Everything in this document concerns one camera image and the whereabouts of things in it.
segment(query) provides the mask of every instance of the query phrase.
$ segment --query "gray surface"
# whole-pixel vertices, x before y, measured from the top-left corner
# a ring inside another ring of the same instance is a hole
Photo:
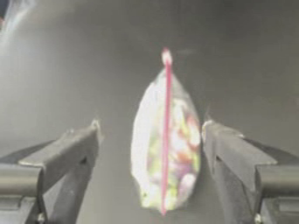
[[[0,55],[1,155],[101,119],[105,141],[78,223],[221,223],[203,167],[191,204],[138,207],[129,176],[137,103],[169,46],[200,111],[297,150],[297,1],[40,0]]]

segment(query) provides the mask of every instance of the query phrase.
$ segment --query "gray background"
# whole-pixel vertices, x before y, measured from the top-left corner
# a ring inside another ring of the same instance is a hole
[[[78,223],[223,223],[203,161],[191,204],[138,206],[129,176],[137,103],[172,49],[201,114],[299,155],[299,2],[40,0],[0,51],[1,155],[98,118],[105,141]]]

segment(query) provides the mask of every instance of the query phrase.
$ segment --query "plastic bag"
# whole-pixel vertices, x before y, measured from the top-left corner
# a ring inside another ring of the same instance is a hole
[[[201,167],[201,134],[191,97],[172,74],[168,50],[162,63],[134,117],[130,163],[141,206],[165,214],[192,194]]]

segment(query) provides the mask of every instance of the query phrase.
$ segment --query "red zipper seal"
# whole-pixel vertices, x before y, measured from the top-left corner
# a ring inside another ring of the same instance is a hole
[[[165,215],[165,194],[168,186],[168,152],[169,152],[169,121],[170,121],[170,97],[172,97],[172,55],[168,49],[162,49],[162,65],[165,72],[165,97],[162,118],[162,183],[161,183],[161,213]]]

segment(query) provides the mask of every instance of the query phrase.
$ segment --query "ziplock bag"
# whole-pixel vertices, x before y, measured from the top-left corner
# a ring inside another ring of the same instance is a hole
[[[201,133],[191,97],[172,73],[168,50],[162,64],[134,116],[130,165],[141,206],[165,214],[192,194],[201,167]]]

